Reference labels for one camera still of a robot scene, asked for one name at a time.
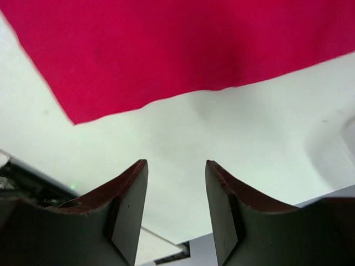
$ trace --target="red fabric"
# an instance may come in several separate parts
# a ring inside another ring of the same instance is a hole
[[[0,8],[74,123],[355,50],[354,0],[0,0]]]

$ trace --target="red cloth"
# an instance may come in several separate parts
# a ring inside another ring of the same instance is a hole
[[[0,0],[0,8],[74,123],[355,50],[354,0]]]

